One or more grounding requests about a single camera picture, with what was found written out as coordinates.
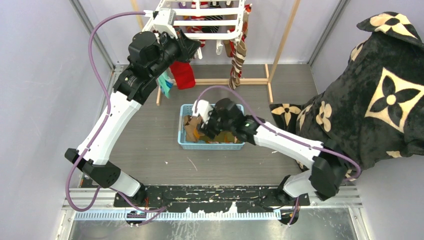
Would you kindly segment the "red white patterned sock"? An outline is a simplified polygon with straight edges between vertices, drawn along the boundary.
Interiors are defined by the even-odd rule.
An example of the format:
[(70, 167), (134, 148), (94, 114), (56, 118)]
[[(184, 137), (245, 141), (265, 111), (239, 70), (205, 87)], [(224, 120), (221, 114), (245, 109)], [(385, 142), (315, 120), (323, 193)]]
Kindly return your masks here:
[(190, 89), (196, 85), (194, 72), (189, 62), (175, 61), (169, 68), (179, 90)]

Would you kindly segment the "mint green blue sock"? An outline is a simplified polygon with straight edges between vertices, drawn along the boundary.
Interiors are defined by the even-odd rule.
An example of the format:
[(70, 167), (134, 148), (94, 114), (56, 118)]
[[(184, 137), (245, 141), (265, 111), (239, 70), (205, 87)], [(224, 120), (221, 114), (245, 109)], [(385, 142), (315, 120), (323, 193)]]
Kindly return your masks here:
[(160, 88), (160, 91), (166, 98), (170, 98), (170, 90), (174, 86), (174, 82), (168, 76), (168, 72), (164, 71), (158, 78), (157, 82)]

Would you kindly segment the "white hanger clip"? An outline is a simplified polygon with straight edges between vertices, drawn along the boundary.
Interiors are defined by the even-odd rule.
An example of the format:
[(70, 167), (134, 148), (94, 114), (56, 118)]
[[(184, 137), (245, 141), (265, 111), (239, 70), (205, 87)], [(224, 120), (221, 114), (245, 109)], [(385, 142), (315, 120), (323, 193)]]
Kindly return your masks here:
[(223, 48), (224, 48), (223, 41), (221, 39), (217, 39), (215, 52), (218, 56), (222, 54)]

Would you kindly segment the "white plastic sock hanger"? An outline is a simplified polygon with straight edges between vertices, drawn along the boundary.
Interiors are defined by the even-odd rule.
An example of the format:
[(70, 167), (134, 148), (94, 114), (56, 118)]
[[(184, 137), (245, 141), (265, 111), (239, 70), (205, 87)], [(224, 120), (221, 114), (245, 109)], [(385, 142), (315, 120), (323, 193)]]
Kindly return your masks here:
[[(191, 3), (196, 3), (196, 8), (191, 9)], [(244, 0), (214, 0), (221, 7), (211, 7), (208, 0), (208, 8), (200, 8), (202, 0), (161, 0), (154, 10), (145, 10), (148, 21), (144, 24), (142, 31), (157, 31), (154, 28), (154, 11), (167, 8), (176, 12), (173, 27), (185, 29), (192, 26), (202, 26), (203, 33), (191, 33), (186, 36), (192, 40), (241, 40), (243, 26), (243, 15), (246, 2)], [(205, 16), (205, 20), (191, 20), (191, 16)]]

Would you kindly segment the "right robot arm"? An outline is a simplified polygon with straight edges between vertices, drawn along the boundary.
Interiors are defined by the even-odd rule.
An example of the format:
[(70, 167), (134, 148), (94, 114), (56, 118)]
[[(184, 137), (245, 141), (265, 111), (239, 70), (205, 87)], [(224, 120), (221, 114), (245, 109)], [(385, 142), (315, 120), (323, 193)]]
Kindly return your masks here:
[(200, 120), (198, 131), (210, 138), (230, 132), (244, 143), (277, 151), (303, 164), (306, 171), (285, 176), (275, 190), (275, 198), (281, 204), (291, 205), (309, 193), (315, 193), (322, 201), (339, 193), (348, 166), (333, 141), (323, 143), (282, 130), (263, 118), (244, 114), (229, 98), (216, 104), (197, 100), (192, 116)]

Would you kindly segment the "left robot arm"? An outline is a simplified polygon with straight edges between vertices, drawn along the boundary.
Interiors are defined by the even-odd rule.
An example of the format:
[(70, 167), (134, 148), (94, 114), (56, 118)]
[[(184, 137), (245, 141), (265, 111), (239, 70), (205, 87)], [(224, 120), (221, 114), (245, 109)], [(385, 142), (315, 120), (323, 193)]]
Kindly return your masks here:
[(136, 34), (128, 46), (129, 65), (112, 87), (110, 106), (95, 128), (78, 148), (69, 148), (64, 156), (71, 163), (82, 159), (77, 168), (102, 188), (111, 188), (126, 195), (133, 206), (146, 200), (142, 183), (124, 173), (109, 161), (111, 151), (129, 120), (157, 88), (157, 78), (174, 62), (188, 63), (200, 48), (199, 40), (189, 39), (179, 28), (176, 37), (167, 32), (151, 31)]

